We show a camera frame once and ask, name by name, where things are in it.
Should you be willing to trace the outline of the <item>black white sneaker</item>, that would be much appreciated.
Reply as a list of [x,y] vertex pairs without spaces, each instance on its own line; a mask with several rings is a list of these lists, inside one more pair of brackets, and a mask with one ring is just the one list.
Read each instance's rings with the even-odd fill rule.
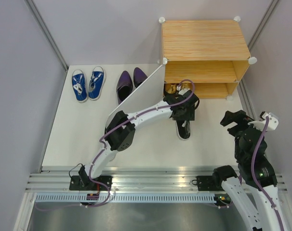
[[190,138],[191,132],[190,132],[190,121],[189,120],[177,120],[176,121],[176,131],[178,134],[178,137],[185,141]]

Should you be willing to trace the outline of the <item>gold loafer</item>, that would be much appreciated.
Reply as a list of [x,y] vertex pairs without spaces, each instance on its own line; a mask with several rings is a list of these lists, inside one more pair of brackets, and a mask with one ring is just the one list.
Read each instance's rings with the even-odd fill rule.
[[192,86],[191,83],[182,83],[182,84],[177,86],[177,91],[180,91],[181,89],[184,89],[184,88],[191,89],[191,86]]
[[177,94],[177,84],[164,83],[163,96],[176,95]]

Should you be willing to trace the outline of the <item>white cabinet door panel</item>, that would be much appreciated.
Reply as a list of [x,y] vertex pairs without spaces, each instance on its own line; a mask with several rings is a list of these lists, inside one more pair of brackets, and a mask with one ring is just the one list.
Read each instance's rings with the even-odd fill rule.
[[165,66],[160,65],[150,76],[121,103],[108,116],[106,127],[118,111],[134,113],[154,106],[163,98]]

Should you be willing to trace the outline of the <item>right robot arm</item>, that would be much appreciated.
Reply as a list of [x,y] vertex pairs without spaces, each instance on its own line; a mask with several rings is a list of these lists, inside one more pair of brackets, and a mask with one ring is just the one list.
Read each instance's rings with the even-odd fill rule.
[[243,110],[226,111],[220,124],[236,125],[227,131],[235,138],[234,156],[239,174],[231,166],[218,167],[212,174],[212,185],[231,198],[249,231],[286,231],[274,168],[265,156],[265,134],[274,131],[278,118],[262,112],[254,120]]

